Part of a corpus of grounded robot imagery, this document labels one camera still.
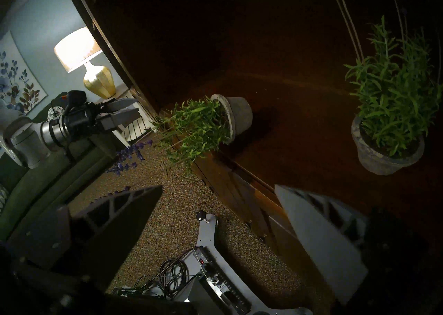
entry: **gold lamp base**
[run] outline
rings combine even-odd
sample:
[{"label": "gold lamp base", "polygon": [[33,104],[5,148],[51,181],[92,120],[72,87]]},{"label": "gold lamp base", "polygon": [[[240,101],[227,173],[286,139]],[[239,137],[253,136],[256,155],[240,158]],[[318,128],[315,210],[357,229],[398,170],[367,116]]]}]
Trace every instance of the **gold lamp base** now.
[{"label": "gold lamp base", "polygon": [[85,64],[86,74],[83,79],[85,87],[104,99],[115,95],[114,79],[106,66],[94,66],[91,62]]}]

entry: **light blue wall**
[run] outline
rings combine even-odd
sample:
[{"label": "light blue wall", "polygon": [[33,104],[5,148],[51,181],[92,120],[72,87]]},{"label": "light blue wall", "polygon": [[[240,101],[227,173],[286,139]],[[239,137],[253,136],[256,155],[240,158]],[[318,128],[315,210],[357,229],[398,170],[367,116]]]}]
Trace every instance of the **light blue wall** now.
[{"label": "light blue wall", "polygon": [[[48,94],[28,114],[30,118],[63,91],[83,90],[88,101],[99,99],[83,85],[86,68],[82,66],[67,73],[54,54],[54,47],[62,38],[85,26],[71,0],[28,0],[8,20],[3,30],[11,31],[23,59]],[[116,86],[123,83],[103,53],[91,62],[109,67]]]}]

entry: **gray concrete pot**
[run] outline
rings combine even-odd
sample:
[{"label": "gray concrete pot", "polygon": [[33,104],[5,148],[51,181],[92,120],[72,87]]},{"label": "gray concrete pot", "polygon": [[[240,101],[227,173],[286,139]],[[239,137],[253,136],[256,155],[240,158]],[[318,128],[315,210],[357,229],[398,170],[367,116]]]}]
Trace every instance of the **gray concrete pot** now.
[{"label": "gray concrete pot", "polygon": [[355,144],[357,145],[358,159],[363,167],[368,171],[380,176],[387,176],[397,172],[402,167],[411,166],[423,155],[423,136],[420,136],[419,138],[420,144],[417,151],[412,156],[404,159],[393,159],[373,150],[361,137],[360,123],[361,119],[356,116],[352,121],[351,134]]},{"label": "gray concrete pot", "polygon": [[235,136],[241,134],[252,124],[252,109],[246,99],[242,97],[223,97],[221,94],[213,94],[211,100],[217,99],[225,108],[229,120],[231,137],[225,141],[230,144]]}]

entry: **wall art canvas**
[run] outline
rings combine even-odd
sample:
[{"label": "wall art canvas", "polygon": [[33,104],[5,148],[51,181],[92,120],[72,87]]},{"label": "wall art canvas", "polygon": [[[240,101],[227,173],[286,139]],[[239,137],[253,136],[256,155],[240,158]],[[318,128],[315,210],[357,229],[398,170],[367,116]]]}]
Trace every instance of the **wall art canvas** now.
[{"label": "wall art canvas", "polygon": [[29,70],[11,32],[0,40],[0,102],[8,109],[27,114],[47,96]]}]

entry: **carpet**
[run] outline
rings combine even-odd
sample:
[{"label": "carpet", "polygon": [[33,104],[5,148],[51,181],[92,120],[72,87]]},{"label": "carpet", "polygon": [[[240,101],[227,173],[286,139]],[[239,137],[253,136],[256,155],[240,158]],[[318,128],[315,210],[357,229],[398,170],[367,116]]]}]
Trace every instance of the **carpet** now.
[{"label": "carpet", "polygon": [[114,287],[132,286],[142,275],[154,276],[166,259],[177,257],[195,245],[201,209],[215,214],[219,220],[216,245],[245,283],[273,308],[308,307],[314,314],[329,314],[335,297],[326,284],[303,279],[301,272],[290,270],[272,251],[220,202],[209,188],[184,166],[164,171],[163,155],[156,148],[145,146],[145,161],[121,176],[103,173],[70,204],[72,214],[108,192],[150,185],[163,185],[157,203],[140,239],[114,277]]}]

